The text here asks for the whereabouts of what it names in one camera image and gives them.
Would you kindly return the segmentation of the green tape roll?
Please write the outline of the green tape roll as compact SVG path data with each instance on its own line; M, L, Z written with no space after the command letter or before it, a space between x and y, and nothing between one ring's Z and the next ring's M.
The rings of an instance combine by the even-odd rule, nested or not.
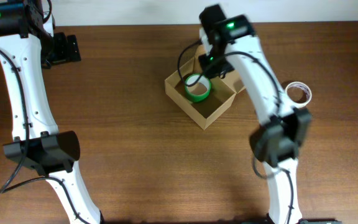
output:
M199 73L194 73L185 80L185 95L192 103L205 100L211 89L211 81Z

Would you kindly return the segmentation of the brown cardboard box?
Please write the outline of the brown cardboard box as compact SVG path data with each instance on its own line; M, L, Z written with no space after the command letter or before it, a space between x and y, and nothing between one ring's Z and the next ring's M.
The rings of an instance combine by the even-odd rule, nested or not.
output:
M218 77L207 81L200 80L200 84L192 91L204 90L203 95L195 95L183 86L174 72L165 79L165 92L200 128L206 129L218 119L231 105L235 96L244 90L244 84L237 71L229 72L226 77Z

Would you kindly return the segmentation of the beige masking tape roll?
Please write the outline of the beige masking tape roll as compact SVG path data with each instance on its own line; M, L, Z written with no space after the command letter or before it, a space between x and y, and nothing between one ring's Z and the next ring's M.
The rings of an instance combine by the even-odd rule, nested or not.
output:
M285 87L285 93L290 96L296 108L306 107L312 100L313 94L308 85L303 82L291 82Z

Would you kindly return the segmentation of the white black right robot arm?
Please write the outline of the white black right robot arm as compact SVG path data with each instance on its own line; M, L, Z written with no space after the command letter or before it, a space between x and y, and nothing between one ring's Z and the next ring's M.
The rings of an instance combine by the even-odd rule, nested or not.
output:
M271 223L300 223L296 170L300 147L311 123L306 108L297 108L285 93L263 53L260 39L244 15L228 18L220 5L199 15L200 39L206 51L203 75L224 78L230 69L240 76L259 121L250 135L252 162L261 162L267 180Z

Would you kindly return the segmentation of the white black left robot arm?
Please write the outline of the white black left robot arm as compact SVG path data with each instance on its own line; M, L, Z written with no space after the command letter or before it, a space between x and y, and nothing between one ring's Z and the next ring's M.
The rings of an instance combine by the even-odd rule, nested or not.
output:
M102 223L80 173L78 137L58 129L42 75L80 59L76 37L55 32L52 12L40 1L0 2L0 63L12 111L12 142L4 155L52 186L71 223Z

